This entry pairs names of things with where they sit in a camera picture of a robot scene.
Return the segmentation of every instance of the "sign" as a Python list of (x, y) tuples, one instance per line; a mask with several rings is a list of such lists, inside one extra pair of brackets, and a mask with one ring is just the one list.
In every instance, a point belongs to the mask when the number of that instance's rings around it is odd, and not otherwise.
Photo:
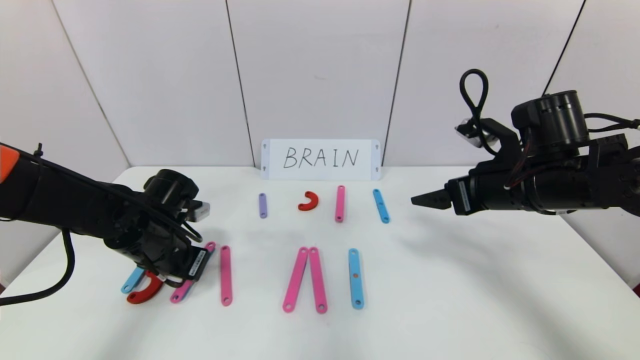
[(278, 180), (379, 180), (377, 140), (267, 139), (260, 173)]

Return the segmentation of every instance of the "blue plastic strip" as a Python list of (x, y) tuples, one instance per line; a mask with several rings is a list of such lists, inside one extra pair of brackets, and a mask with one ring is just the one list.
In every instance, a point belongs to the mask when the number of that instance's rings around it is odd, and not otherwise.
[(362, 291), (362, 273), (360, 273), (360, 253), (358, 249), (349, 249), (349, 283), (351, 284), (351, 305), (354, 309), (364, 307)]
[(127, 279), (127, 282), (125, 282), (124, 285), (122, 285), (122, 288), (120, 289), (120, 291), (122, 291), (123, 294), (128, 294), (132, 292), (133, 289), (136, 288), (136, 286), (140, 283), (140, 280), (142, 280), (144, 276), (145, 276), (145, 269), (141, 268), (140, 266), (137, 266), (136, 269), (133, 270), (133, 272)]
[(380, 220), (383, 223), (388, 224), (391, 218), (387, 212), (385, 201), (382, 199), (382, 193), (378, 189), (373, 190), (373, 198), (376, 199), (376, 206), (378, 207), (378, 213), (380, 213)]

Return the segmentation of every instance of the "purple plastic strip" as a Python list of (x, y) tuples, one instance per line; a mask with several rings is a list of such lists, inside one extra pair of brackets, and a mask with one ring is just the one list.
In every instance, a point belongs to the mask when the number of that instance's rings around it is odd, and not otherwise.
[(267, 195), (265, 195), (265, 193), (261, 193), (258, 196), (258, 200), (260, 202), (260, 217), (266, 218), (267, 217)]

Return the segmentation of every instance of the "orange component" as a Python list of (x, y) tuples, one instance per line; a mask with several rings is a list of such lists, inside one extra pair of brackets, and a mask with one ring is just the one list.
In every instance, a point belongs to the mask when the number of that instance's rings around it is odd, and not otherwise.
[(0, 145), (0, 184), (11, 174), (19, 157), (20, 153), (16, 150)]

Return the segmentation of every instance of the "pink plastic strip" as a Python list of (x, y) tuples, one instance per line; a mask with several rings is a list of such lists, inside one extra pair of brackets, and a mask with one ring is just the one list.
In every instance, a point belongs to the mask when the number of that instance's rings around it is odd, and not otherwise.
[(335, 199), (335, 221), (344, 220), (344, 185), (338, 186), (338, 195)]
[(314, 284), (314, 297), (316, 298), (316, 311), (326, 313), (328, 306), (324, 294), (324, 281), (322, 268), (320, 267), (320, 253), (316, 247), (309, 248), (309, 263), (311, 265), (311, 281)]
[(290, 313), (296, 308), (298, 292), (300, 291), (300, 284), (302, 284), (302, 275), (304, 275), (307, 265), (308, 252), (309, 250), (306, 247), (301, 247), (298, 251), (296, 264), (293, 266), (293, 273), (289, 281), (289, 288), (287, 288), (287, 294), (284, 296), (284, 303), (282, 303), (282, 309), (285, 313)]
[[(205, 245), (204, 248), (207, 249), (208, 252), (213, 252), (214, 250), (216, 250), (216, 243), (214, 243), (213, 241), (210, 241), (207, 243), (207, 245)], [(184, 297), (187, 296), (187, 293), (189, 292), (189, 289), (191, 289), (192, 285), (193, 285), (193, 281), (191, 280), (185, 281), (181, 287), (177, 288), (173, 292), (173, 294), (171, 294), (171, 298), (169, 299), (169, 301), (173, 302), (174, 304), (177, 304), (180, 301), (182, 301), (182, 299), (184, 299)]]
[(191, 288), (192, 285), (193, 285), (193, 281), (191, 280), (185, 281), (181, 287), (177, 288), (173, 292), (169, 300), (174, 304), (179, 303), (180, 301), (182, 301), (182, 299), (184, 299), (185, 296), (187, 296), (187, 292), (189, 292), (189, 289)]
[(234, 300), (234, 293), (231, 289), (231, 248), (226, 245), (220, 249), (220, 287), (222, 305), (231, 305)]

